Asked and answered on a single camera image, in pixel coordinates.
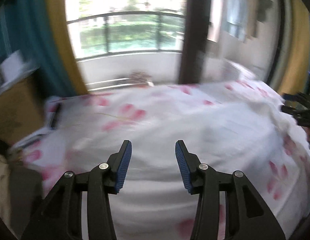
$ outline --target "outdoor greenery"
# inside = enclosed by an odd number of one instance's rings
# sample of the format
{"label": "outdoor greenery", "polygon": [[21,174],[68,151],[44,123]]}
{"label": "outdoor greenery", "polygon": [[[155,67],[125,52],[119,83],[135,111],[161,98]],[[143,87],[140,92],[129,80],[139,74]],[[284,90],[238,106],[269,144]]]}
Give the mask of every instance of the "outdoor greenery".
{"label": "outdoor greenery", "polygon": [[[157,15],[142,15],[143,20],[153,21],[123,21],[108,26],[109,46],[111,51],[123,49],[156,47],[157,30],[159,27]],[[160,43],[171,47],[176,42],[177,33],[184,32],[184,19],[163,16],[160,29]],[[80,32],[82,49],[91,51],[93,48],[105,51],[105,26],[88,27]]]}
{"label": "outdoor greenery", "polygon": [[88,16],[89,7],[92,3],[92,0],[79,0],[79,11],[80,17]]}
{"label": "outdoor greenery", "polygon": [[[90,9],[93,1],[79,0],[80,17],[94,14]],[[124,7],[109,7],[108,11],[155,11],[185,15],[186,0],[180,0],[180,7],[174,7],[175,10],[167,8],[156,7],[154,0],[127,0]],[[183,36],[184,21],[183,18],[172,16],[161,16],[159,18],[155,14],[109,16],[109,51],[156,49],[158,44],[160,48],[173,49],[175,48],[176,39],[179,38],[178,36]],[[84,57],[106,53],[105,25],[101,26],[92,23],[92,21],[81,25],[80,42]]]}

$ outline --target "pink floral pattern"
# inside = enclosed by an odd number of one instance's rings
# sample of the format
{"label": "pink floral pattern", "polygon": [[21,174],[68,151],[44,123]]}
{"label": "pink floral pattern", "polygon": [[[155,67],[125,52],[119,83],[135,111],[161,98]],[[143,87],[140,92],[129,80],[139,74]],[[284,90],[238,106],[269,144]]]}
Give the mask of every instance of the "pink floral pattern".
{"label": "pink floral pattern", "polygon": [[228,89],[228,90],[230,90],[230,91],[233,91],[233,90],[234,90],[234,88],[231,86],[231,84],[226,84],[226,85],[225,85],[225,88]]}
{"label": "pink floral pattern", "polygon": [[42,151],[41,150],[34,150],[30,153],[28,153],[25,158],[25,163],[33,163],[34,161],[39,160],[42,157]]}
{"label": "pink floral pattern", "polygon": [[310,186],[310,163],[306,156],[300,156],[299,158],[302,161],[304,169],[305,169],[307,184]]}
{"label": "pink floral pattern", "polygon": [[288,171],[284,164],[280,169],[278,169],[278,167],[273,162],[269,161],[269,166],[273,176],[267,183],[267,192],[273,195],[274,200],[279,200],[283,195],[282,188],[288,178]]}
{"label": "pink floral pattern", "polygon": [[48,107],[47,111],[50,113],[56,112],[57,106],[58,106],[58,104],[53,104],[53,105]]}
{"label": "pink floral pattern", "polygon": [[296,150],[296,143],[291,139],[291,137],[287,134],[283,138],[283,147],[284,151],[288,156],[291,156],[293,152]]}
{"label": "pink floral pattern", "polygon": [[268,97],[268,93],[264,89],[257,88],[257,90],[262,94],[263,97]]}
{"label": "pink floral pattern", "polygon": [[[222,240],[225,237],[225,224],[226,222],[226,210],[224,205],[219,205],[219,230],[218,240]],[[177,225],[177,232],[182,239],[189,239],[194,227],[193,219],[186,219]]]}
{"label": "pink floral pattern", "polygon": [[246,81],[241,81],[241,80],[236,80],[236,82],[240,85],[242,85],[243,87],[249,87],[251,89],[254,89],[253,87],[251,87]]}
{"label": "pink floral pattern", "polygon": [[41,141],[41,140],[35,141],[35,142],[30,146],[30,148],[31,148],[31,149],[37,148],[37,147],[39,147],[41,144],[42,144],[42,141]]}
{"label": "pink floral pattern", "polygon": [[46,166],[41,171],[44,193],[47,195],[49,191],[53,188],[56,182],[64,174],[65,168],[61,165]]}
{"label": "pink floral pattern", "polygon": [[213,105],[214,105],[213,102],[208,101],[208,100],[204,100],[204,101],[203,101],[203,104],[204,104],[204,105],[207,105],[207,106],[213,106]]}
{"label": "pink floral pattern", "polygon": [[136,107],[132,104],[125,104],[120,108],[117,120],[106,123],[103,126],[103,130],[110,131],[120,125],[132,124],[143,119],[145,115],[145,110],[136,109]]}
{"label": "pink floral pattern", "polygon": [[84,106],[109,106],[109,99],[106,96],[112,95],[113,93],[103,93],[96,95],[83,95],[81,98],[83,100]]}
{"label": "pink floral pattern", "polygon": [[191,88],[193,85],[184,85],[184,86],[168,86],[169,88],[180,89],[184,94],[192,95]]}

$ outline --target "bed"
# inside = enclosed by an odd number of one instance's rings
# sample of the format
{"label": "bed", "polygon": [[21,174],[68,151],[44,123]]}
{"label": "bed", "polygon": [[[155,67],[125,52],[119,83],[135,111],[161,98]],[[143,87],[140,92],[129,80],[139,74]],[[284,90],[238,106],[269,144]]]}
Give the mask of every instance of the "bed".
{"label": "bed", "polygon": [[[287,239],[310,212],[305,132],[279,111],[282,98],[263,82],[156,86],[50,98],[47,119],[58,104],[62,111],[57,128],[37,131],[46,135],[24,149],[24,165],[42,174],[47,194],[65,171],[90,171],[129,139],[133,152],[125,184],[119,195],[110,196],[118,239],[189,239],[198,197],[183,187],[174,154],[179,139],[215,170],[243,171]],[[85,201],[83,195],[84,240]],[[219,239],[224,238],[224,228],[221,193]]]}

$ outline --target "white wall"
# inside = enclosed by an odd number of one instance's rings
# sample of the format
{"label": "white wall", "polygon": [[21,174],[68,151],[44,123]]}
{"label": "white wall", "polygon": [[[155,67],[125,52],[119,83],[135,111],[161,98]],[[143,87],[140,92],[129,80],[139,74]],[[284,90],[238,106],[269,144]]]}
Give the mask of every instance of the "white wall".
{"label": "white wall", "polygon": [[[202,81],[217,81],[221,77],[223,59],[228,59],[252,69],[257,66],[267,73],[272,62],[278,34],[277,2],[267,11],[267,22],[258,23],[258,38],[245,43],[221,31],[216,58],[207,58]],[[172,83],[178,79],[180,53],[136,53],[101,57],[79,62],[85,83],[127,77],[133,71],[144,71],[154,82]]]}
{"label": "white wall", "polygon": [[219,41],[219,58],[226,58],[238,62],[243,66],[254,69],[254,66],[262,69],[265,78],[273,60],[274,47],[278,39],[279,16],[278,2],[272,0],[273,6],[267,10],[267,21],[258,22],[258,36],[252,40],[247,39],[245,43],[231,36],[225,31],[221,31]]}
{"label": "white wall", "polygon": [[85,83],[128,77],[133,71],[144,71],[153,82],[176,82],[180,53],[134,53],[78,62]]}

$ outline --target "white paper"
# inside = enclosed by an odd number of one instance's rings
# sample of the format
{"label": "white paper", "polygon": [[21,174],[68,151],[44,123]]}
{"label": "white paper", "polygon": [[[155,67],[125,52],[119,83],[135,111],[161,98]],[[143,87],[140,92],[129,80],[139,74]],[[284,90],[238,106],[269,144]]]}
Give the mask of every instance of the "white paper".
{"label": "white paper", "polygon": [[2,75],[6,83],[13,81],[18,78],[23,71],[23,59],[19,50],[11,54],[7,59],[5,59],[0,65],[2,70]]}

